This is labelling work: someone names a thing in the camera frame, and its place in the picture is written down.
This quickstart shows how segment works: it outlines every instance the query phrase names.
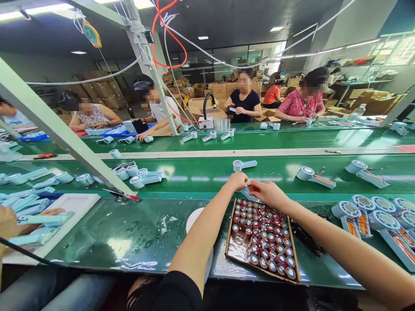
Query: white shirt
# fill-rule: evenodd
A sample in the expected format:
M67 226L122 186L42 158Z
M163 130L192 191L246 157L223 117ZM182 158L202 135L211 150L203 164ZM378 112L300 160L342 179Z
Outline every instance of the white shirt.
M179 126L181 124L181 121L177 113L180 113L180 112L179 112L179 108L177 107L176 102L171 97L168 97L168 96L166 96L166 102L170 104L171 106L170 107L169 105L167 105L167 108L169 109L169 113L175 115L175 118L173 118L174 124L176 126ZM150 110L151 110L151 116L157 120L157 123L160 123L166 118L166 114L164 113L164 109L163 109L163 106L161 105L161 102L158 104L156 104L155 102L150 102L149 105L150 105Z

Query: black shirt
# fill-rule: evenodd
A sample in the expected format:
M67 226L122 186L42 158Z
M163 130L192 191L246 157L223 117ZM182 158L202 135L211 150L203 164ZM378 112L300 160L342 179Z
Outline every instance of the black shirt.
M244 101L241 101L239 98L240 92L238 89L232 92L230 95L230 99L232 99L233 103L235 104L235 108L242 107L248 111L254 111L254 107L261 103L259 100L259 96L257 93L251 90L248 96L245 98ZM246 114L235 114L233 116L232 122L233 123L244 123L244 122L251 122L252 118Z

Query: workbench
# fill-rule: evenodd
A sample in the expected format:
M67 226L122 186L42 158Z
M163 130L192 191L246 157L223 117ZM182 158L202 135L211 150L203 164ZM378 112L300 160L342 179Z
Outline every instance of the workbench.
M415 157L393 148L395 145L415 144L415 131L400 136L386 128L335 129L321 127L274 132L260 131L257 124L242 124L235 136L203 143L201 137L183 144L182 136L158 137L151 143L133 143L121 147L118 143L98 145L94 140L83 140L109 166L135 160L139 168L162 171L161 183L140 189L137 203L114 201L102 186L94 183L85 188L77 182L55 186L57 192L98 193L103 198L75 225L49 253L47 259L89 270L122 270L135 273L165 273L171 259L185 237L185 224L193 210L204 207L233 173L232 162L257 160L258 165L244 172L253 180L275 182L290 198L299 201L314 212L330 216L336 225L340 221L331 215L330 208L340 200L349 200L354 194L402 197L415 201ZM46 167L68 171L72 175L86 173L85 169L54 142L20 143L17 151L25 156L12 163L1 163L1 172L23 173ZM112 159L108 151L126 148L122 159ZM327 153L327 149L342 154ZM35 160L35 155L56 153L58 157ZM383 168L382 178L390 186L378 189L372 184L345 171L351 160L359 159L369 167ZM324 177L337 183L330 190L321 185L295 178L302 166L315 171L325 166ZM34 183L20 186L2 186L2 192L30 189ZM224 256L230 202L214 247L210 277L275 281L264 273L247 269ZM162 234L163 219L167 232ZM348 289L363 289L329 255L313 255L294 238L302 283ZM365 240L399 266L403 264L377 232Z

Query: red wire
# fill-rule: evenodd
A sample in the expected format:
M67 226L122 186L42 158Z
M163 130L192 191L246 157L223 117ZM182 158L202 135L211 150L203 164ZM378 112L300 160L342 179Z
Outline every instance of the red wire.
M166 26L166 24L164 23L164 21L163 21L163 18L161 17L161 13L163 13L164 11L166 11L166 10L168 10L169 8L171 8L172 6L174 6L176 3L178 2L178 0L174 0L172 3L170 3L170 4L168 4L167 6L165 6L164 8L162 8L161 10L160 10L160 0L157 0L157 10L158 10L158 12L157 12L157 15L156 15L156 17L154 18L154 21L153 21L153 28L152 28L152 31L153 31L153 36L154 36L154 31L155 31L155 29L156 29L156 22L157 22L157 19L158 18L160 18L160 20L161 20L161 23L163 24L163 26L166 28L166 30L167 30L167 32L169 33L169 35L171 35L172 37L173 37L173 39L175 39L176 41L177 41L177 43L181 46L181 48L183 49L183 51L185 52L185 60L183 61L183 63L181 63L180 65L178 65L178 66L167 66L167 65L164 65L164 64L162 64L162 63L159 63L157 60L156 60L156 46L155 46L155 44L153 44L153 55L154 55L154 62L156 63L156 68L157 68L157 64L159 64L160 66L162 66L162 67L165 67L165 68L171 68L171 69L174 69L174 68L179 68L179 67L181 67L181 66L183 66L185 63L186 63L186 61L187 61L187 51L186 51L186 49L185 49L185 47L182 45L182 43L176 38L176 36L174 35L174 34L172 34L171 33L171 31L167 28L167 26Z

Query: water bottle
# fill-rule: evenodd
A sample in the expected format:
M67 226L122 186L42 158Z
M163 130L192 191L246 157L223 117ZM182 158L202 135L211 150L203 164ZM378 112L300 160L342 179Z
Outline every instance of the water bottle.
M366 107L366 104L361 104L359 107L353 110L353 112L347 118L347 121L359 121L360 117L366 111L365 107Z

